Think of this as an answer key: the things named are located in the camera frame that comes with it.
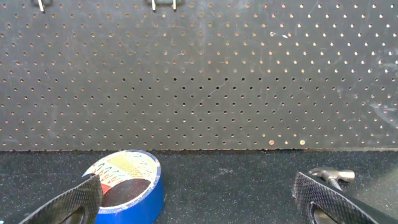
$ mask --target hammer head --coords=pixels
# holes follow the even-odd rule
[[[318,167],[310,170],[310,174],[323,178],[325,181],[343,180],[345,182],[352,182],[355,178],[355,173],[352,170],[336,170],[333,167]]]

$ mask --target pegboard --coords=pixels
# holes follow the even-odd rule
[[[396,147],[395,1],[2,0],[1,150]]]

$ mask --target carbon fiber textured finger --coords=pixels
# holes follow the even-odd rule
[[[96,220],[103,193],[100,178],[92,175],[80,184],[57,195],[24,218],[16,215],[8,223],[23,224],[91,224]]]
[[[314,222],[316,208],[321,209],[337,223],[397,223],[391,217],[370,206],[350,198],[326,182],[298,172],[294,181],[293,196],[302,223]]]

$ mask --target dark countertop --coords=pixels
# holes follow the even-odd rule
[[[1,152],[0,217],[81,177],[112,152]],[[156,223],[298,223],[295,173],[352,169],[353,197],[398,218],[398,152],[151,151],[164,175],[165,208]]]

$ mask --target hammer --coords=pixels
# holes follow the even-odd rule
[[[336,170],[333,167],[318,167],[310,170],[310,174],[321,177],[326,182],[343,191],[338,184],[338,180],[345,182],[352,182],[355,178],[355,173],[352,170]]]

